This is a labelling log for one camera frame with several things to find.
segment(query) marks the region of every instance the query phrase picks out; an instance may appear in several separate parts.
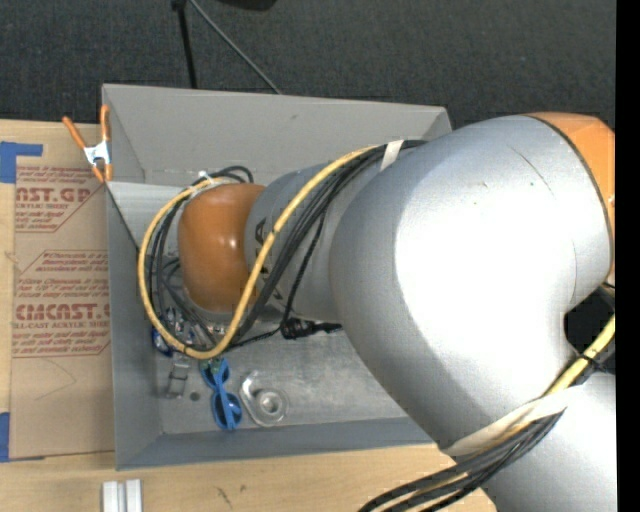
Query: cable bundle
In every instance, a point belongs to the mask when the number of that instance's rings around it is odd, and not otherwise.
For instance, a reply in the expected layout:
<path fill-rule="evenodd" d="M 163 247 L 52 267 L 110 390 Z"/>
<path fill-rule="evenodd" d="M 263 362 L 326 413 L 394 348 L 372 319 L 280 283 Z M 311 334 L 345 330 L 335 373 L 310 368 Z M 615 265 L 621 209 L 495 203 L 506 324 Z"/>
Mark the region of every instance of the cable bundle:
<path fill-rule="evenodd" d="M 545 395 L 582 384 L 613 354 L 614 336 L 615 313 L 596 340 L 576 358 Z M 455 466 L 396 487 L 368 501 L 360 512 L 401 512 L 438 499 L 440 501 L 437 503 L 416 510 L 441 510 L 481 487 L 498 471 L 531 451 L 553 428 L 562 414 L 563 412 L 559 412 L 523 427 L 516 427 L 506 438 L 490 444 Z"/>
<path fill-rule="evenodd" d="M 418 145 L 424 144 L 424 141 L 405 141 L 403 147 L 412 148 Z M 306 267 L 311 259 L 311 255 L 315 246 L 320 238 L 322 227 L 324 225 L 324 216 L 331 202 L 337 197 L 337 195 L 355 179 L 362 171 L 369 168 L 370 165 L 377 162 L 382 158 L 386 149 L 386 145 L 368 147 L 361 150 L 354 151 L 345 155 L 342 158 L 332 162 L 315 176 L 313 176 L 298 192 L 294 199 L 287 205 L 280 217 L 275 222 L 271 233 L 268 234 L 264 241 L 264 245 L 253 269 L 249 275 L 249 280 L 245 286 L 240 302 L 234 312 L 231 323 L 226 329 L 226 334 L 222 340 L 217 341 L 215 336 L 209 331 L 206 326 L 206 322 L 197 315 L 197 313 L 190 311 L 186 307 L 186 304 L 179 294 L 170 286 L 169 280 L 171 276 L 179 268 L 179 262 L 175 259 L 164 263 L 164 247 L 166 244 L 166 238 L 171 227 L 171 223 L 178 213 L 180 207 L 188 201 L 192 194 L 201 188 L 209 186 L 208 179 L 215 179 L 220 177 L 232 178 L 238 181 L 243 181 L 241 178 L 233 174 L 232 171 L 240 170 L 238 167 L 228 168 L 218 173 L 209 175 L 196 181 L 188 189 L 185 189 L 176 197 L 174 197 L 169 203 L 167 203 L 154 217 L 149 225 L 147 232 L 143 238 L 140 254 L 138 257 L 138 283 L 141 288 L 141 295 L 143 305 L 147 312 L 147 316 L 151 320 L 151 323 L 158 330 L 162 338 L 174 349 L 185 353 L 188 356 L 196 359 L 211 359 L 221 354 L 224 350 L 238 348 L 254 341 L 259 341 L 269 336 L 274 335 L 282 328 L 288 328 L 288 332 L 295 333 L 295 329 L 292 331 L 293 325 L 290 324 L 290 314 L 292 311 L 293 300 L 304 276 Z M 250 173 L 247 174 L 250 180 L 252 177 Z M 306 205 L 299 214 L 295 216 L 296 221 L 293 228 L 290 230 L 289 235 L 283 247 L 278 255 L 278 259 L 275 262 L 273 269 L 271 270 L 269 277 L 266 279 L 262 290 L 258 298 L 256 299 L 252 309 L 245 316 L 245 309 L 247 307 L 249 296 L 255 286 L 258 279 L 260 270 L 264 265 L 267 255 L 269 254 L 271 247 L 273 246 L 276 237 L 283 229 L 284 225 L 289 221 L 289 218 L 293 215 L 300 204 L 306 200 Z M 302 241 L 311 232 L 314 225 L 317 224 L 316 231 L 314 233 L 311 245 L 305 254 L 302 265 L 298 270 L 295 282 L 290 290 L 285 312 L 280 322 L 280 325 L 272 331 L 262 333 L 249 339 L 242 340 L 242 337 L 253 327 L 255 321 L 259 318 L 260 314 L 264 311 L 264 308 L 271 298 L 280 278 L 289 265 L 291 258 L 295 252 L 299 249 Z M 151 244 L 151 252 L 149 254 L 150 263 L 147 265 L 146 253 Z M 155 304 L 153 300 L 153 286 L 155 284 L 156 296 L 158 297 L 158 304 Z M 166 291 L 174 300 L 179 310 L 184 314 L 185 319 L 192 322 L 193 325 L 200 327 L 200 330 L 204 332 L 204 335 L 208 338 L 207 346 L 187 346 L 183 341 L 175 336 L 175 331 L 171 329 L 171 326 L 166 325 L 161 316 L 164 311 L 163 304 L 163 292 Z"/>

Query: blue scissors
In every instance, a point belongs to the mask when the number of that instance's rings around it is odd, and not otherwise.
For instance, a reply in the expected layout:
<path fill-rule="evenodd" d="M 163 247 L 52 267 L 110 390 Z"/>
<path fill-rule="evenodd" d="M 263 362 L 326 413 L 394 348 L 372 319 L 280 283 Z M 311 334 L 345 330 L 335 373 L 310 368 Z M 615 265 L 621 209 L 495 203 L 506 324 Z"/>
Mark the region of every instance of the blue scissors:
<path fill-rule="evenodd" d="M 222 358 L 219 362 L 211 361 L 200 366 L 200 374 L 214 391 L 211 410 L 216 423 L 223 430 L 235 430 L 242 421 L 242 407 L 238 397 L 224 389 L 224 383 L 231 374 L 227 360 Z"/>

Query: orange clip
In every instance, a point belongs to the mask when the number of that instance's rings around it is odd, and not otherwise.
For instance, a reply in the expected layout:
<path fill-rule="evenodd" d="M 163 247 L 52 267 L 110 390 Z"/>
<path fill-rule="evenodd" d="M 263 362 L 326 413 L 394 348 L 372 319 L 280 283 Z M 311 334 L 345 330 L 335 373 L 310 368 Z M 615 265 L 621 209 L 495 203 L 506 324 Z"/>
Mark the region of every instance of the orange clip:
<path fill-rule="evenodd" d="M 71 137 L 75 141 L 82 151 L 84 151 L 87 160 L 91 164 L 91 168 L 93 170 L 93 174 L 98 178 L 100 183 L 104 183 L 106 181 L 111 181 L 113 178 L 113 164 L 111 163 L 111 155 L 109 145 L 111 143 L 111 127 L 109 126 L 109 106 L 102 105 L 100 108 L 100 131 L 102 135 L 102 141 L 93 147 L 87 146 L 82 135 L 76 128 L 76 125 L 73 124 L 73 121 L 64 116 L 62 118 L 62 124 L 64 124 Z M 104 162 L 104 170 L 101 171 L 98 168 L 98 160 L 102 160 Z"/>

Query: yellow cable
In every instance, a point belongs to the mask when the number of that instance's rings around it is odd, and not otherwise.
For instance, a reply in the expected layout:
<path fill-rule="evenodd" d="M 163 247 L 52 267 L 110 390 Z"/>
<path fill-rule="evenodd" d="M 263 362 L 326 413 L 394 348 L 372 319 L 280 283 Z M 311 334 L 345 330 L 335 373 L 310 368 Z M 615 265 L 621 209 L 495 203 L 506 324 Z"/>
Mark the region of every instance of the yellow cable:
<path fill-rule="evenodd" d="M 334 162 L 332 162 L 331 164 L 323 168 L 316 175 L 314 175 L 313 178 L 311 178 L 304 185 L 304 187 L 302 187 L 302 189 L 296 194 L 296 196 L 286 206 L 286 208 L 280 214 L 280 217 L 278 217 L 278 220 L 273 225 L 273 230 L 271 231 L 271 233 L 269 233 L 269 235 L 265 239 L 262 249 L 260 250 L 258 257 L 256 258 L 256 261 L 253 265 L 253 269 L 249 274 L 249 279 L 247 280 L 247 284 L 244 287 L 244 290 L 240 297 L 240 301 L 238 302 L 238 306 L 236 307 L 236 310 L 231 319 L 231 323 L 227 328 L 227 332 L 224 338 L 220 341 L 220 343 L 218 343 L 218 345 L 211 348 L 210 350 L 206 350 L 206 351 L 194 350 L 193 348 L 182 343 L 180 340 L 176 339 L 169 331 L 167 331 L 167 329 L 165 329 L 164 325 L 162 325 L 162 322 L 160 322 L 160 320 L 156 316 L 155 311 L 151 306 L 151 301 L 149 300 L 149 292 L 147 290 L 147 283 L 145 279 L 145 259 L 146 259 L 147 249 L 149 248 L 149 242 L 151 241 L 153 232 L 155 231 L 156 226 L 158 225 L 160 220 L 166 215 L 166 213 L 171 208 L 173 208 L 173 206 L 176 203 L 178 203 L 182 199 L 189 197 L 193 193 L 192 189 L 184 190 L 183 192 L 178 194 L 176 197 L 174 197 L 171 201 L 169 201 L 166 205 L 164 205 L 160 209 L 160 211 L 156 214 L 156 216 L 153 218 L 153 220 L 151 221 L 151 224 L 149 224 L 149 227 L 147 228 L 147 231 L 142 239 L 142 244 L 140 245 L 140 254 L 138 255 L 138 285 L 140 286 L 140 293 L 142 295 L 142 304 L 147 313 L 147 316 L 149 317 L 149 320 L 151 321 L 153 326 L 158 330 L 158 332 L 164 338 L 164 340 L 173 348 L 195 359 L 211 359 L 221 354 L 227 348 L 229 343 L 231 343 L 231 339 L 233 338 L 236 331 L 238 330 L 238 326 L 240 324 L 240 321 L 242 320 L 242 316 L 244 315 L 245 309 L 247 308 L 247 305 L 253 293 L 253 289 L 258 280 L 258 276 L 260 275 L 260 271 L 262 270 L 264 262 L 269 252 L 271 251 L 271 248 L 276 240 L 276 236 L 285 226 L 285 224 L 287 223 L 287 221 L 289 220 L 293 212 L 296 210 L 296 208 L 298 208 L 300 203 L 302 203 L 302 201 L 304 201 L 304 199 L 313 191 L 313 189 L 315 189 L 322 181 L 324 181 L 327 177 L 333 174 L 336 170 L 338 170 L 344 164 L 350 162 L 351 160 L 354 160 L 355 158 L 359 157 L 363 153 L 366 153 L 370 149 L 373 149 L 374 147 L 375 146 L 368 146 L 366 148 L 352 151 L 351 153 L 348 153 L 347 155 L 344 155 L 343 157 L 338 158 L 337 160 L 335 160 Z M 196 185 L 195 188 L 203 188 L 206 186 L 209 186 L 209 183 L 203 182 L 201 184 Z"/>
<path fill-rule="evenodd" d="M 595 359 L 598 355 L 600 355 L 607 348 L 611 340 L 613 339 L 616 333 L 616 315 L 615 313 L 611 315 L 611 318 L 607 322 L 607 325 L 604 326 L 602 332 L 598 334 L 598 337 L 594 340 L 594 342 L 589 345 L 587 350 L 585 350 L 582 355 L 588 359 Z M 587 369 L 589 366 L 589 360 L 585 358 L 577 359 L 556 381 L 552 384 L 552 386 L 547 390 L 545 395 L 550 395 L 552 393 L 556 393 L 558 391 L 562 391 L 563 389 L 568 388 L 573 384 L 576 379 Z"/>

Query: gray carpet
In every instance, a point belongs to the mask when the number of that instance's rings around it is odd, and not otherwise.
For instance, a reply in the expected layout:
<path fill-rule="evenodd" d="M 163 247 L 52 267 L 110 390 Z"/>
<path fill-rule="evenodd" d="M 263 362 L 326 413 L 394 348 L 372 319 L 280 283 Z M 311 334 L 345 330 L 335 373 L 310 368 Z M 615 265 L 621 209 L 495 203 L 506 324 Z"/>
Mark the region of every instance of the gray carpet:
<path fill-rule="evenodd" d="M 200 4 L 286 94 L 443 105 L 454 127 L 559 110 L 615 128 L 614 0 Z M 268 92 L 187 18 L 201 88 Z M 0 118 L 95 122 L 103 82 L 189 86 L 169 0 L 0 2 Z"/>

